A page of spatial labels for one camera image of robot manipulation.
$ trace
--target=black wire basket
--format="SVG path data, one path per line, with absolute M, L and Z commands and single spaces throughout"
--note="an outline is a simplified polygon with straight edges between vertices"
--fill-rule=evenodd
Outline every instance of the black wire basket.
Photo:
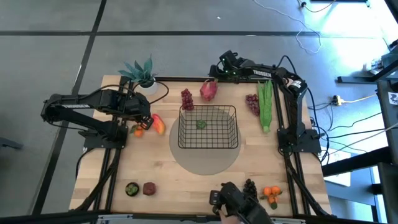
M 180 108 L 178 146 L 182 149 L 235 149 L 238 122 L 234 106 L 195 105 L 191 111 Z

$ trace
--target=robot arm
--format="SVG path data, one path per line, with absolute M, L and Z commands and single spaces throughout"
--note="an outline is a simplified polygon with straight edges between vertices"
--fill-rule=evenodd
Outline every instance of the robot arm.
M 41 117 L 50 124 L 69 121 L 88 128 L 86 131 L 79 131 L 79 134 L 86 138 L 85 147 L 122 147 L 127 138 L 126 126 L 121 126 L 118 120 L 99 121 L 74 111 L 74 109 L 96 109 L 117 118 L 137 121 L 144 129 L 149 129 L 153 119 L 150 116 L 150 104 L 146 97 L 131 90 L 131 94 L 102 90 L 109 86 L 117 85 L 104 86 L 89 95 L 53 94 L 50 99 L 44 101 Z
M 209 76 L 220 80 L 233 79 L 238 82 L 242 78 L 249 78 L 252 75 L 270 78 L 275 81 L 279 89 L 286 97 L 289 106 L 289 127 L 278 130 L 279 147 L 284 152 L 319 152 L 316 147 L 316 140 L 319 145 L 319 137 L 315 130 L 305 129 L 302 122 L 302 100 L 307 90 L 307 84 L 297 74 L 291 73 L 286 68 L 256 64 L 252 60 L 236 58 L 237 53 L 225 52 L 220 57 L 223 68 L 217 65 L 210 67 Z

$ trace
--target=dragon fruit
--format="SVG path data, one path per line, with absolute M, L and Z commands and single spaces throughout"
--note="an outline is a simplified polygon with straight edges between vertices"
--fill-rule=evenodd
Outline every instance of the dragon fruit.
M 212 100 L 217 93 L 217 79 L 214 81 L 206 80 L 200 88 L 200 96 L 206 101 Z

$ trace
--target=white pot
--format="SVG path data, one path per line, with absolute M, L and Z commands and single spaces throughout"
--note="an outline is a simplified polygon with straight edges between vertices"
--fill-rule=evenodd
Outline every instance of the white pot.
M 139 92 L 142 93 L 144 96 L 149 96 L 153 95 L 157 91 L 157 83 L 154 82 L 150 87 L 144 88 L 141 85 L 137 87 L 139 89 Z

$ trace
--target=wooden tabletop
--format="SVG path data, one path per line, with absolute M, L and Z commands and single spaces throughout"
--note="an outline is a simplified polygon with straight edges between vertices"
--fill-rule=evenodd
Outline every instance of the wooden tabletop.
M 120 76 L 105 75 L 102 85 L 118 84 Z M 164 213 L 164 214 L 197 214 L 212 215 L 209 205 L 211 190 L 221 189 L 220 183 L 231 181 L 243 188 L 246 179 L 255 181 L 259 194 L 265 186 L 278 185 L 283 194 L 279 196 L 278 208 L 272 210 L 266 200 L 261 205 L 269 215 L 292 215 L 289 188 L 283 157 L 277 152 L 278 142 L 276 130 L 279 126 L 275 102 L 272 102 L 271 132 L 264 134 L 259 122 L 245 105 L 245 96 L 255 94 L 255 83 L 219 83 L 216 97 L 211 102 L 200 98 L 200 82 L 164 82 L 170 93 L 164 99 L 151 105 L 151 113 L 157 113 L 166 124 L 164 136 L 159 136 L 154 129 L 146 131 L 141 138 L 129 135 L 126 147 L 121 151 L 116 185 L 113 193 L 112 212 L 124 213 Z M 170 129 L 178 119 L 181 106 L 181 91 L 188 88 L 196 105 L 234 105 L 236 107 L 238 127 L 242 136 L 242 145 L 238 158 L 225 171 L 215 175 L 196 175 L 182 168 L 174 159 L 169 147 Z M 165 93 L 159 85 L 155 95 L 148 96 L 154 100 Z M 287 117 L 283 94 L 280 92 L 285 126 Z M 311 128 L 308 110 L 303 102 L 303 122 Z M 94 118 L 102 121 L 111 120 L 111 116 L 95 111 Z M 104 149 L 95 149 L 81 161 L 78 178 L 73 191 L 70 208 L 76 208 L 95 187 L 100 176 Z M 315 200 L 327 212 L 331 212 L 321 165 L 313 154 L 301 153 L 305 184 Z M 157 192 L 153 196 L 143 195 L 140 191 L 135 197 L 128 197 L 124 191 L 129 182 L 137 182 L 142 186 L 145 182 L 153 182 Z M 104 208 L 108 184 L 102 194 L 100 208 Z M 299 188 L 295 185 L 298 210 L 303 213 L 302 199 Z

